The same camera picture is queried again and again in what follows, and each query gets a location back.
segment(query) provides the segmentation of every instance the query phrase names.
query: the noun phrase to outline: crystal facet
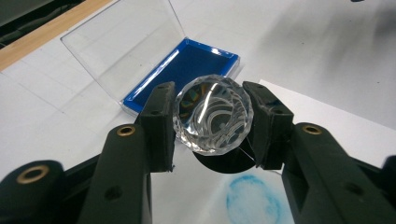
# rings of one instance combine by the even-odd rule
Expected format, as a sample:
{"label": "crystal facet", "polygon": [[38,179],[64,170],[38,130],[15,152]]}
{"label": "crystal facet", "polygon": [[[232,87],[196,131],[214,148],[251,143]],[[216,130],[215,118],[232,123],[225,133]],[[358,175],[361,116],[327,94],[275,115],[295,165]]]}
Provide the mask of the crystal facet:
{"label": "crystal facet", "polygon": [[252,120],[250,97],[228,77],[198,77],[175,101],[177,138],[202,155],[222,155],[239,147]]}

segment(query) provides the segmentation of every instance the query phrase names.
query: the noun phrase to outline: black mount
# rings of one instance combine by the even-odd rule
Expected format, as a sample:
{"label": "black mount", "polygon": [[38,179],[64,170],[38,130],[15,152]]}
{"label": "black mount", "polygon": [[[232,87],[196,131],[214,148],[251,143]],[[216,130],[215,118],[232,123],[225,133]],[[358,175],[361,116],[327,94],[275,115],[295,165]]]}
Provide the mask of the black mount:
{"label": "black mount", "polygon": [[[293,114],[268,89],[244,82],[254,119],[239,148],[195,157],[217,172],[283,167],[296,223],[396,223],[396,156],[382,169],[350,158],[332,135]],[[107,136],[101,155],[64,172],[34,161],[0,184],[0,223],[152,223],[150,173],[173,169],[174,83],[156,87],[135,124]]]}

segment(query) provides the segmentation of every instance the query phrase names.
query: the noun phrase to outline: white surface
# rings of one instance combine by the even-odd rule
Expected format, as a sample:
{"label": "white surface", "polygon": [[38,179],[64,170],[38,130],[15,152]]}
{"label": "white surface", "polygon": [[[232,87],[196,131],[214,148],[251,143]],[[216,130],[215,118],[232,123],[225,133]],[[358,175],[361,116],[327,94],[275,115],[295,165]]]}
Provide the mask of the white surface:
{"label": "white surface", "polygon": [[174,172],[152,175],[153,223],[293,223],[278,173],[218,174],[176,149]]}
{"label": "white surface", "polygon": [[[343,129],[336,138],[351,156],[380,165],[394,152],[393,1],[172,3],[188,37],[241,55],[237,82],[263,79],[327,104],[315,107],[324,108],[323,113],[297,107],[296,119],[312,120],[337,134],[336,129]],[[61,161],[68,169],[99,153],[113,127],[134,121],[92,81],[60,37],[1,71],[0,178],[35,160]],[[283,99],[285,92],[280,91],[279,98],[288,106],[294,105],[288,99],[297,94]],[[330,105],[335,107],[332,111],[339,112],[336,116],[335,112],[329,114]],[[177,150],[176,160],[183,159],[183,151]],[[194,164],[197,162],[191,169],[198,169],[205,178],[207,171]],[[162,178],[155,175],[153,185],[157,180],[169,184]],[[160,208],[153,209],[161,216]]]}

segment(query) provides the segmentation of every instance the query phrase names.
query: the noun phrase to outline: screw hole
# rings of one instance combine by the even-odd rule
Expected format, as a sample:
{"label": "screw hole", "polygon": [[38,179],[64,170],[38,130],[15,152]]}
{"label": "screw hole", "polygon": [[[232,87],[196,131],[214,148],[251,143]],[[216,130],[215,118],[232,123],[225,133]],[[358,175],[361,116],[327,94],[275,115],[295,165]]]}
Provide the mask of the screw hole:
{"label": "screw hole", "polygon": [[312,126],[312,125],[305,125],[303,127],[303,130],[306,133],[310,133],[310,134],[322,134],[321,129],[319,129],[319,128],[315,127],[315,126]]}
{"label": "screw hole", "polygon": [[347,191],[354,193],[356,195],[363,195],[364,191],[361,187],[359,187],[358,185],[354,184],[354,183],[350,183],[350,182],[346,182],[344,184],[344,189],[346,189]]}
{"label": "screw hole", "polygon": [[133,126],[125,126],[125,127],[118,129],[117,134],[119,136],[128,136],[128,135],[133,134],[134,131],[135,131],[135,128]]}
{"label": "screw hole", "polygon": [[47,165],[37,165],[24,170],[17,177],[17,182],[19,184],[31,184],[37,180],[43,178],[50,171]]}
{"label": "screw hole", "polygon": [[120,186],[111,187],[105,192],[105,199],[114,202],[122,196],[122,189]]}

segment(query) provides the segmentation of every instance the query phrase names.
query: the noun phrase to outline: blue ink stain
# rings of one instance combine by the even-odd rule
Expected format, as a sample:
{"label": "blue ink stain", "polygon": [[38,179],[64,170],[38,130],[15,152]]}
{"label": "blue ink stain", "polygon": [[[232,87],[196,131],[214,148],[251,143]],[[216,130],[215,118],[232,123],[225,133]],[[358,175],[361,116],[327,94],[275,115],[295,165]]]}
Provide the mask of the blue ink stain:
{"label": "blue ink stain", "polygon": [[233,224],[280,223],[279,200],[254,175],[236,178],[230,184],[226,203],[228,218]]}

